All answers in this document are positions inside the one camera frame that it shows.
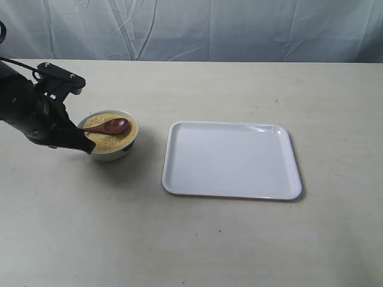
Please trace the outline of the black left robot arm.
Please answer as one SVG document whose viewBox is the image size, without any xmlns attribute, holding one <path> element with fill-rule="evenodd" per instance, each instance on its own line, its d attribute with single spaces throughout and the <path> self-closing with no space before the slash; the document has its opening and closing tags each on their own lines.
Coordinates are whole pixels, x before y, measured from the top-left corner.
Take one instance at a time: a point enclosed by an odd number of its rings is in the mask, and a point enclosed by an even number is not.
<svg viewBox="0 0 383 287">
<path fill-rule="evenodd" d="M 34 144 L 91 154 L 95 143 L 69 119 L 64 105 L 85 85 L 81 76 L 49 62 L 33 68 L 1 58 L 1 121 Z"/>
</svg>

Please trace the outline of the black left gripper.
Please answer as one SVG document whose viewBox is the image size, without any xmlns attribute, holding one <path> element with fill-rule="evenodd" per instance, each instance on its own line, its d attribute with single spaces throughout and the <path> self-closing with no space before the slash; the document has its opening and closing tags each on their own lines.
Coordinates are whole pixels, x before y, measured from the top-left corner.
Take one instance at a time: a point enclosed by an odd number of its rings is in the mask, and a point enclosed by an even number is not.
<svg viewBox="0 0 383 287">
<path fill-rule="evenodd" d="M 70 92 L 65 86 L 28 87 L 26 137 L 37 145 L 91 154 L 96 144 L 69 119 L 63 103 Z"/>
</svg>

